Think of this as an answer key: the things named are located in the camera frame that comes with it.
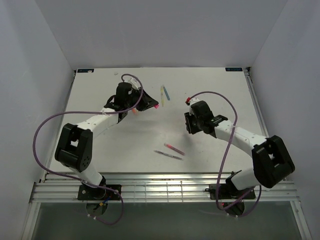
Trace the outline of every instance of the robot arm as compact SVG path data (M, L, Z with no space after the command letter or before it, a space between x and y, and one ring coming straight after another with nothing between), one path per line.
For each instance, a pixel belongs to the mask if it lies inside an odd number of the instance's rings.
M116 88L116 94L111 96L101 113L92 116L78 124L67 123L63 126L56 147L54 158L64 166L70 168L79 178L94 185L105 185L106 180L93 166L93 139L106 129L118 124L127 116L128 112L117 114L103 114L118 112L131 108L138 101L141 89L131 78L121 82ZM145 111L151 107L157 108L159 103L145 91L136 109Z
M189 112L184 114L190 134L203 131L214 138L229 141L233 123L222 115L214 116L205 101L192 98L187 101ZM232 196L257 185L272 188L295 170L282 139L276 135L265 137L235 127L232 145L252 157L253 168L232 173L221 187Z

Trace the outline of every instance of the purple cable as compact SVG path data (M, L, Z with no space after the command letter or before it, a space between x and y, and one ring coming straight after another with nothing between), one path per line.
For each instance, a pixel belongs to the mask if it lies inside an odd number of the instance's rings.
M224 155L223 155L223 158L222 158L222 162L221 162L221 165L220 165L218 177L217 177L217 180L216 180L216 191L215 191L215 204L216 204L216 207L217 207L219 210L225 211L225 210L231 208L232 206L240 203L240 202L242 201L242 199L244 199L245 196L247 196L247 195L254 189L254 187L252 187L249 191L247 191L246 193L244 193L241 197L239 197L237 200L235 200L235 201L234 201L233 203L231 203L230 205L228 205L228 206L226 206L226 207L220 207L220 205L219 205L220 180L221 180L221 175L222 175L222 172L223 172L223 169L224 169L224 165L225 165L225 162L226 162L226 158L227 158L227 155L228 155L230 146L231 146L231 144L232 144L232 140L233 140L234 135L235 135L236 124L237 124L237 121L238 121L238 113L237 113L234 105L229 101L228 98L226 98L225 96L223 96L221 93L218 93L218 92L215 92L215 91L202 91L202 92L199 92L199 93L191 96L189 99L193 99L194 97L196 97L196 96L198 96L198 95L201 95L201 94L215 94L215 95L218 95L218 96L222 97L224 100L226 100L226 101L229 103L229 105L231 106L231 108L232 108L232 110L233 110L233 112L234 112L233 128L232 128L231 135L230 135L228 144L227 144L227 146L226 146L226 149L225 149L225 152L224 152ZM250 213L255 209L255 207L257 206L257 204L258 204L258 202L259 202L261 193L262 193L262 188L261 188L261 186L260 186L259 196L258 196L258 198L256 199L255 204L253 205L253 207L252 207L248 212L242 214L242 215L241 215L242 217L247 216L248 214L250 214Z
M58 117L58 116L61 116L61 115L66 115L66 114L93 114L93 115L102 115L102 114L121 114L121 113L125 113L125 112L128 112L132 109L134 109L138 103L140 102L143 94L144 94L144 89L143 89L143 86L142 86L142 83L141 81L134 75L131 75L131 74L128 74L128 73L125 73L121 76L121 79L122 81L124 81L123 77L124 76L130 76L132 78L135 78L140 86L141 86L141 94L140 94L140 97L139 99L137 100L137 102L130 108L128 109L125 109L125 110L121 110L121 111L112 111L112 112L101 112L101 111L65 111L65 112L60 112L60 113L56 113L50 117L48 117L47 119L45 119L39 126L38 128L36 129L35 133L34 133L34 136L33 136L33 142L32 142L32 151L33 151L33 156L34 156L34 159L36 161L36 163L44 170L46 170L47 172L51 173L51 174L55 174L55 175L58 175L58 176L62 176L62 177L66 177L66 178L71 178L71 179L75 179L75 180L79 180L79 181L82 181L81 178L79 177L76 177L76 176L71 176L71 175L68 175L68 174L64 174L64 173L59 173L59 172L56 172L56 171L52 171L50 170L49 168L45 167L39 160L38 158L38 155L37 155L37 151L36 151L36 142L37 142L37 137L38 137L38 134L39 134L39 131L40 129L51 119L55 118L55 117ZM107 191L111 191L111 192L114 192L115 194L117 194L119 197L120 197L120 200L121 200L121 213L120 213L120 216L117 220L115 220L114 222L106 222L102 219L99 219L99 218L96 218L98 221L106 224L106 225L114 225L116 224L117 222L119 222L124 214L124 200L122 198L122 196L116 191L116 190L113 190L112 188L109 188L109 187L105 187L105 186L98 186L98 185L95 185L95 184L92 184L92 183L89 183L89 182L86 182L87 185L89 186L92 186L92 187L95 187L95 188L99 188L99 189L104 189L104 190L107 190Z

